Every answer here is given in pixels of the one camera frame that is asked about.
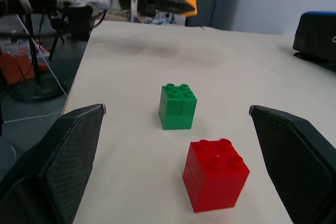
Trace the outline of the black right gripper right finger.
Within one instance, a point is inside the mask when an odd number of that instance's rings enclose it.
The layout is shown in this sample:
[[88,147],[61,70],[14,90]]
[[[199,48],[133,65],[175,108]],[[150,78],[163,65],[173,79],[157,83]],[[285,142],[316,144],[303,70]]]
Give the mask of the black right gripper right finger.
[[336,148],[306,119],[249,109],[268,175],[293,224],[336,224]]

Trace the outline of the green toy brick cube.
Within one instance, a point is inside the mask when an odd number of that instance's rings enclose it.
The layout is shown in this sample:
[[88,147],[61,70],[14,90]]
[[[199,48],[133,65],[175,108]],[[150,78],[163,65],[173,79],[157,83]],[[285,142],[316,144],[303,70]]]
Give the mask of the green toy brick cube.
[[168,83],[163,86],[159,105],[163,130],[190,130],[196,105],[197,98],[188,84],[176,86]]

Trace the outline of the black stand with round base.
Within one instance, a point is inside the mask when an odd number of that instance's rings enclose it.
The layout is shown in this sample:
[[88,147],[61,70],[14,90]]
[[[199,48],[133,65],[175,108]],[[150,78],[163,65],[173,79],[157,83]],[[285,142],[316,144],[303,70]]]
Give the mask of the black stand with round base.
[[25,21],[21,22],[26,34],[29,36],[29,49],[31,55],[34,79],[26,80],[14,86],[11,96],[19,101],[37,102],[51,100],[60,95],[67,96],[66,85],[61,83],[52,70],[49,74],[40,74],[38,69],[37,52],[39,46],[33,38],[33,23],[31,15],[25,16]]

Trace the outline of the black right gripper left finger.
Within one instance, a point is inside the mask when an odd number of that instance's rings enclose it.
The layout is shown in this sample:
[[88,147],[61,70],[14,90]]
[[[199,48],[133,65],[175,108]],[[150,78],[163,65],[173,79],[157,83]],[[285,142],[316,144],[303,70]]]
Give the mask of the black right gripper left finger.
[[97,150],[106,107],[60,116],[0,182],[0,224],[72,224]]

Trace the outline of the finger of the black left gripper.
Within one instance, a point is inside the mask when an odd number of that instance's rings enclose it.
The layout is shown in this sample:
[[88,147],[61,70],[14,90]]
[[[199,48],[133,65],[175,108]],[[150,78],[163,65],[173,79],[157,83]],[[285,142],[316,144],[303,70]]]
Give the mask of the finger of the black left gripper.
[[154,0],[154,7],[161,12],[184,14],[195,11],[195,7],[186,0]]

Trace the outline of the orange box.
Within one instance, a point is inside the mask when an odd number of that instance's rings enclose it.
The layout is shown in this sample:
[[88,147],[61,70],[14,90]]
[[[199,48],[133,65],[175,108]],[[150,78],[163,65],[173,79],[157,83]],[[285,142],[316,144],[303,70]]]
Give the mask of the orange box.
[[0,80],[7,85],[12,86],[34,77],[33,65],[27,55],[0,55]]

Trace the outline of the black case with blue top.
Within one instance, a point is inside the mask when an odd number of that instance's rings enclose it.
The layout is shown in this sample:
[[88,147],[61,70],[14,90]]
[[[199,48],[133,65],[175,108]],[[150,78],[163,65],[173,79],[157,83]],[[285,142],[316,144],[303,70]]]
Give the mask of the black case with blue top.
[[292,48],[295,57],[336,74],[336,11],[303,13]]

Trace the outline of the black tripod legs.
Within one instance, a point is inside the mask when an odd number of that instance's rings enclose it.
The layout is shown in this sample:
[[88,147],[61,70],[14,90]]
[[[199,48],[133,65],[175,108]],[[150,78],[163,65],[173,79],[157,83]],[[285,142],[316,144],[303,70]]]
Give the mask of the black tripod legs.
[[62,35],[61,35],[61,31],[62,31],[62,28],[63,28],[64,23],[65,23],[65,18],[67,16],[68,7],[69,7],[68,5],[65,6],[65,9],[62,11],[61,18],[57,23],[58,26],[55,28],[56,34],[54,36],[54,41],[53,41],[51,51],[50,51],[50,54],[49,54],[49,57],[48,57],[49,61],[52,61],[52,58],[53,58],[53,55],[54,55],[54,52],[55,52],[55,49],[56,49],[56,46],[57,46],[58,39],[61,38],[62,42],[64,42],[64,39],[62,38]]

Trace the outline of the red toy brick cube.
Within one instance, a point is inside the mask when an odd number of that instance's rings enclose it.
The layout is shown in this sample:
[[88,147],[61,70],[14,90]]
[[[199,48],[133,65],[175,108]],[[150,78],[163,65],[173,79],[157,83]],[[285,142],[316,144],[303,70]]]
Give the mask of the red toy brick cube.
[[191,142],[183,181],[193,211],[234,207],[249,173],[230,140]]

